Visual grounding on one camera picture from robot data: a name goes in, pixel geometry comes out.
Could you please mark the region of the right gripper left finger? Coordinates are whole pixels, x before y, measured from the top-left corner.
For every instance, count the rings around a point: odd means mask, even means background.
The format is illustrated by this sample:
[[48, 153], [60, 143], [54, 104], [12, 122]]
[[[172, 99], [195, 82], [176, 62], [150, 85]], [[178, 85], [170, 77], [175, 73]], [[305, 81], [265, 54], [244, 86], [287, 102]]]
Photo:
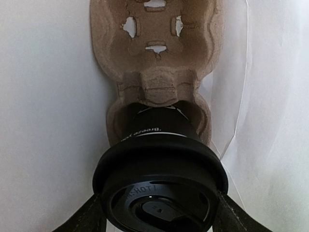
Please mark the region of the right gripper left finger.
[[94, 194], [65, 223], [53, 232], [105, 232], [106, 217], [100, 197]]

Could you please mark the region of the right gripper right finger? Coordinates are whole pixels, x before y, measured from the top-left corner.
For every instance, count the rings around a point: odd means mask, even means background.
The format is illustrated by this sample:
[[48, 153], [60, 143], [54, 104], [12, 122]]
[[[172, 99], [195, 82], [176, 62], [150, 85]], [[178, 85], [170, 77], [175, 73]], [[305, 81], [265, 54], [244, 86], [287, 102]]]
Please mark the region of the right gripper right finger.
[[271, 232], [250, 217], [227, 194], [219, 192], [219, 205], [212, 230], [214, 232]]

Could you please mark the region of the black cup lid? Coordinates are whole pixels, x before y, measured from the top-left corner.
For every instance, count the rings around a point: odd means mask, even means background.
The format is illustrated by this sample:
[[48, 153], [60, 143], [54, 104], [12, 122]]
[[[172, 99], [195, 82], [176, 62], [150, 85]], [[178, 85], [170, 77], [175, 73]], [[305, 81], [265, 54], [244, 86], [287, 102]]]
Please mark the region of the black cup lid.
[[174, 136], [114, 145], [99, 160], [92, 185], [107, 220], [125, 232], [206, 232], [228, 191], [217, 156]]

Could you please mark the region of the cream paper bag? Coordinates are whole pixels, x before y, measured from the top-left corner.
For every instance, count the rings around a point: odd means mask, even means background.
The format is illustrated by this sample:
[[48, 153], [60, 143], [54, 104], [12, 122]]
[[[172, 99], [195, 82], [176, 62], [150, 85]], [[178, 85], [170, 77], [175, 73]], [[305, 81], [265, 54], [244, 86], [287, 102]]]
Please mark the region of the cream paper bag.
[[[226, 0], [200, 94], [229, 195], [274, 232], [309, 229], [309, 3]], [[91, 195], [114, 83], [86, 0], [0, 3], [0, 229], [50, 232]]]

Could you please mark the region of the cardboard cup carrier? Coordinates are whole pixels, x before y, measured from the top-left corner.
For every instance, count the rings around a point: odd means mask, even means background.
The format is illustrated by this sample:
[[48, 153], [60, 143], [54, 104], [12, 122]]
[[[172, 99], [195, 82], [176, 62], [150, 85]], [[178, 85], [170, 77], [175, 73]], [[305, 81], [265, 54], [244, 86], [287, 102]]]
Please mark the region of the cardboard cup carrier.
[[199, 87], [216, 67], [222, 46], [221, 0], [168, 0], [162, 7], [143, 0], [92, 0], [90, 25], [95, 57], [117, 85], [107, 112], [110, 145], [121, 141], [134, 103], [179, 106], [205, 145], [211, 112]]

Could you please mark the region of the black paper coffee cup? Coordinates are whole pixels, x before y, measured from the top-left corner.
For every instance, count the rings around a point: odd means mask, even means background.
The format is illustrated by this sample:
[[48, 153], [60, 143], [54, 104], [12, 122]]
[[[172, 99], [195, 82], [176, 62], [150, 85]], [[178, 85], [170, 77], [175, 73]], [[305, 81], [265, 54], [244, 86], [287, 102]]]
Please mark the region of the black paper coffee cup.
[[192, 123], [175, 106], [140, 110], [129, 120], [122, 141], [147, 135], [180, 136], [201, 142]]

